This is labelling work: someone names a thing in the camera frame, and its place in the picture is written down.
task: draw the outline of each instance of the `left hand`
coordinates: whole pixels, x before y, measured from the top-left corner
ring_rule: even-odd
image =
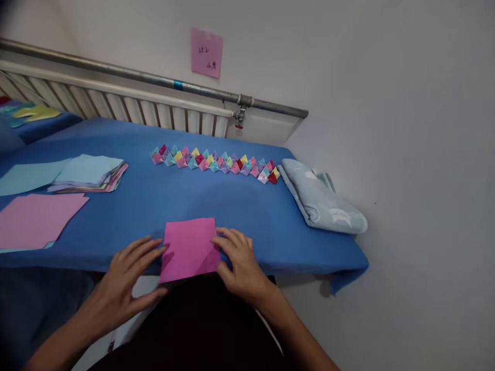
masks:
[[[139,276],[169,247],[155,249],[162,242],[143,237],[113,256],[107,274],[72,318],[86,336],[96,341],[168,293],[166,288],[157,288],[138,298],[132,295]]]

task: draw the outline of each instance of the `metal pipe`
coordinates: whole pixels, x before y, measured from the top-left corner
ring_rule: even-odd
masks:
[[[77,57],[71,54],[57,52],[55,50],[45,49],[34,45],[24,44],[18,41],[0,38],[0,49],[9,52],[28,55],[35,58],[46,59],[52,62],[68,64],[74,67],[86,70],[102,72],[109,75],[124,77],[132,80],[142,81],[153,85],[163,86],[165,88],[182,90],[187,93],[207,96],[214,99],[224,100],[239,104],[241,94],[229,93],[223,90],[204,87],[189,82],[174,80],[146,72],[141,72],[114,64],[98,62],[92,59]],[[265,100],[252,99],[248,107],[259,108],[265,111],[283,113],[290,116],[306,118],[308,111],[300,108],[289,107],[277,103],[267,102]]]

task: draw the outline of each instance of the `white radiator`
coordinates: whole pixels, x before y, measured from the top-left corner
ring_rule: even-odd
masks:
[[[219,107],[4,60],[0,60],[0,71],[2,94],[85,119],[106,117],[224,138],[227,120],[234,115]]]

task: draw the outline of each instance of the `white wall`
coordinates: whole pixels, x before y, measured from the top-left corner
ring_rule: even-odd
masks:
[[[285,293],[342,370],[493,370],[494,3],[370,3],[332,19],[287,143],[367,216],[370,268]]]
[[[495,367],[492,2],[51,3],[42,23],[74,42],[14,21],[3,34],[309,109],[287,146],[365,213],[371,266],[334,298],[312,276],[281,282],[342,370]],[[219,81],[190,72],[190,26],[224,37]],[[263,130],[250,115],[246,133]]]

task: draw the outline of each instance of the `right hand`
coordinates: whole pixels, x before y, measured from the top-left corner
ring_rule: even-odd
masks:
[[[231,271],[224,261],[217,272],[227,290],[260,309],[278,291],[263,273],[253,252],[253,240],[236,229],[217,228],[226,238],[216,236],[211,241],[219,245],[232,262]]]

